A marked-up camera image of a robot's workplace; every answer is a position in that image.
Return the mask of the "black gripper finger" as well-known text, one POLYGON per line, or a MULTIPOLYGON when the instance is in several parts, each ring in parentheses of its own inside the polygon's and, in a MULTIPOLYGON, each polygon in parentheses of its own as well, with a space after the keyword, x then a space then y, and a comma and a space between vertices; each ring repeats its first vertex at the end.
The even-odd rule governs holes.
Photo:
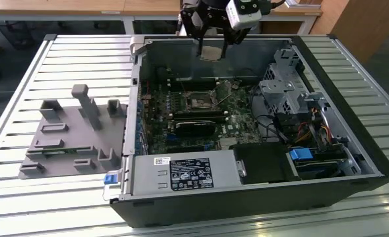
POLYGON ((226 50, 228 50, 229 45, 241 44, 241 42, 244 41, 249 33, 249 28, 234 30, 229 22, 226 23, 222 22, 221 27, 224 30, 224 39, 225 39, 221 58, 226 58, 226 50))
POLYGON ((204 37, 212 27, 212 7, 208 4, 185 4, 181 9, 182 23, 188 36, 198 40, 197 56, 201 56, 204 37))

